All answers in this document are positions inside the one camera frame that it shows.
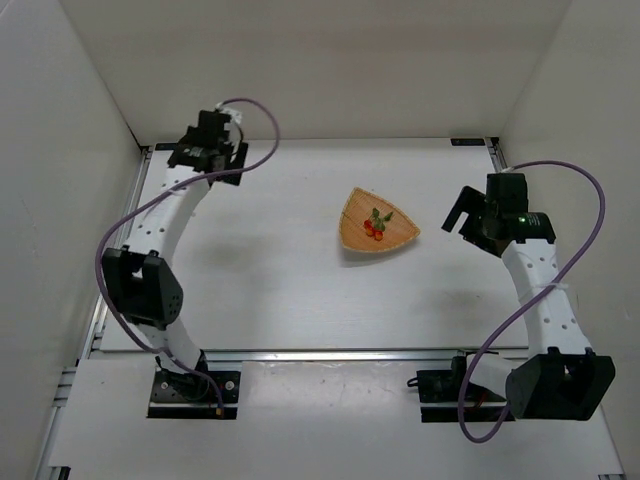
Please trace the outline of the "fake cherry sprig with leaves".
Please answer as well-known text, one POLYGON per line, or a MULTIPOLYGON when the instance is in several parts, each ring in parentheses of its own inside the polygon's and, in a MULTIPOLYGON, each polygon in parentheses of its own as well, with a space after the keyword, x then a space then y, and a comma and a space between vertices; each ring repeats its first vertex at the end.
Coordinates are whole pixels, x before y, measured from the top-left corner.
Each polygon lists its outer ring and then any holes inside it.
POLYGON ((393 211, 389 211, 386 214, 383 214, 377 208, 373 208, 371 211, 371 214, 366 220, 369 220, 372 223, 373 228, 375 230, 375 235, 369 236, 369 237, 372 237, 376 241, 381 241, 384 237, 386 224, 393 218, 393 215, 394 215, 393 211))

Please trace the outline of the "single fake red cherry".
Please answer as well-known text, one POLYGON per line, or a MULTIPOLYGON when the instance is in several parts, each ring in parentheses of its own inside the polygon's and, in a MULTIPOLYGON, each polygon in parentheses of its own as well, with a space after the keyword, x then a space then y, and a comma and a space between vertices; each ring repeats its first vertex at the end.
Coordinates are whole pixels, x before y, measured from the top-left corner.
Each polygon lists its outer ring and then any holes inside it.
POLYGON ((364 222, 364 228, 365 228, 366 234, 368 236, 374 236, 375 235, 375 230, 373 228, 372 223, 369 220, 366 220, 364 222))

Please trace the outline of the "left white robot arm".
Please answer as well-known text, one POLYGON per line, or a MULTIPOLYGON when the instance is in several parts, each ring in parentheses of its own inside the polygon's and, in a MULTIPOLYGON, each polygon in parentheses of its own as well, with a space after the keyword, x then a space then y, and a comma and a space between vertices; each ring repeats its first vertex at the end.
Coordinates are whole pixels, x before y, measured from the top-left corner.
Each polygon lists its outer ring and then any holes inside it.
POLYGON ((213 183, 237 185, 248 144, 223 141, 206 147, 182 140, 168 159, 156 196, 139 206, 122 245, 99 244, 97 280, 113 317, 161 369, 191 375, 206 368, 204 353, 180 319, 184 291, 172 270, 175 250, 196 207, 213 183))

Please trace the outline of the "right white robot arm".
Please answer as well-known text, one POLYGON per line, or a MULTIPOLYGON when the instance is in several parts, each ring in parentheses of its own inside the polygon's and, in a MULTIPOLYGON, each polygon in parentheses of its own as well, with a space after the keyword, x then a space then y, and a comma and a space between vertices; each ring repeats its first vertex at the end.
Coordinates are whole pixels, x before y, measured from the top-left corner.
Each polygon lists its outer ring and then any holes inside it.
POLYGON ((555 232, 549 217, 527 209, 524 187, 480 192, 464 187, 442 228, 500 258, 513 281, 527 332, 528 357, 517 365, 489 353, 485 342, 466 358, 458 400, 470 384, 506 401, 516 419, 586 421, 615 377, 609 356, 598 355, 583 334, 560 286, 555 232))

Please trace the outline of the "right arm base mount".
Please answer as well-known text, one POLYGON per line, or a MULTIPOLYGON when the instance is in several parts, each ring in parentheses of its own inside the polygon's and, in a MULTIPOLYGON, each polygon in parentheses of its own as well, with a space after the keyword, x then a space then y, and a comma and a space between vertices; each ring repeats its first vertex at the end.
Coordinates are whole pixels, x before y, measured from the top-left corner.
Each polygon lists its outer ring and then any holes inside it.
MULTIPOLYGON (((418 370, 406 385, 418 393, 422 423, 457 423, 457 400, 466 373, 464 355, 455 356, 446 369, 418 370)), ((496 421, 506 400, 485 387, 470 383, 464 397, 463 417, 470 423, 496 421)))

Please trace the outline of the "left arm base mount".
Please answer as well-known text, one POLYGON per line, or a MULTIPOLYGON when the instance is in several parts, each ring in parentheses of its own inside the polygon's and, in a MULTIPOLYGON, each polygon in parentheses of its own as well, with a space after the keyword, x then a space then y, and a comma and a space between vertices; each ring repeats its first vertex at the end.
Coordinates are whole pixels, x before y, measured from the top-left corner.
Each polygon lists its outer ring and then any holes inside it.
POLYGON ((240 370, 209 370, 221 393, 223 407, 211 384, 184 380, 176 372, 157 368, 150 390, 147 417, 151 419, 235 420, 238 415, 240 370))

